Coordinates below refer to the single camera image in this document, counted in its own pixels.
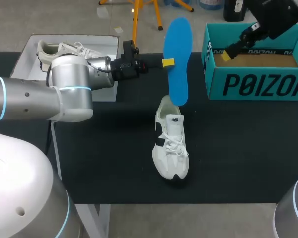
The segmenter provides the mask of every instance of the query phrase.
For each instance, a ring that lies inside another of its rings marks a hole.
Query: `shoelace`
[[[183,136],[169,136],[165,132],[163,135],[166,139],[166,152],[175,153],[177,156],[184,155],[185,157],[189,156],[187,149],[183,144]]]
[[[76,46],[78,52],[81,53],[81,54],[83,54],[83,55],[89,54],[89,52],[90,52],[90,49],[85,48],[85,47],[83,46],[83,44],[82,44],[81,42],[79,42],[79,41],[76,41],[76,42],[74,43],[74,46]]]

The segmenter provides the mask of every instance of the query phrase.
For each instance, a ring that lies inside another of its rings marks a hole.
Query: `tripod leg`
[[[107,3],[108,0],[101,0],[98,4],[102,6],[103,4]]]
[[[135,1],[135,12],[134,12],[134,26],[133,26],[133,41],[136,46],[136,39],[137,39],[137,24],[138,24],[138,11],[139,11],[139,1]]]
[[[159,6],[158,6],[157,0],[153,0],[153,5],[154,5],[154,9],[155,9],[155,14],[157,16],[158,29],[159,29],[159,31],[162,31],[163,27],[162,27],[162,22],[161,22],[161,17],[160,17]]]
[[[189,10],[190,12],[194,12],[194,9],[190,7],[188,4],[184,3],[183,1],[181,0],[174,0],[174,1],[180,6],[183,6],[185,9]]]

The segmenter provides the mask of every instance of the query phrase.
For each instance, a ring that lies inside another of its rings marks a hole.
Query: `shoe insole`
[[[184,105],[188,100],[187,64],[192,52],[192,30],[184,17],[171,22],[164,40],[163,56],[174,58],[174,66],[167,68],[169,95],[176,106]]]

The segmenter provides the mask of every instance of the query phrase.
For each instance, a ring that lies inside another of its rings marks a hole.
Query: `black table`
[[[0,75],[8,76],[17,53],[0,57]],[[141,57],[154,62],[161,54]],[[166,72],[152,69],[120,82],[117,102],[94,103],[90,120],[57,124],[62,179],[75,203],[276,203],[296,182],[298,102],[210,101],[200,53],[187,72],[186,182],[165,182],[152,161],[155,111],[168,93]],[[45,121],[0,122],[0,132],[40,149],[46,128]]]

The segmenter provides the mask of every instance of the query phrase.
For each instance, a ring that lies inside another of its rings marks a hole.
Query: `white sneaker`
[[[184,116],[164,96],[155,115],[157,141],[152,158],[159,173],[168,180],[184,179],[189,170],[189,154],[185,148]]]
[[[52,61],[63,54],[74,54],[85,59],[104,56],[101,52],[85,48],[81,42],[75,42],[73,46],[69,43],[50,44],[42,40],[38,43],[37,56],[43,72],[47,72]]]

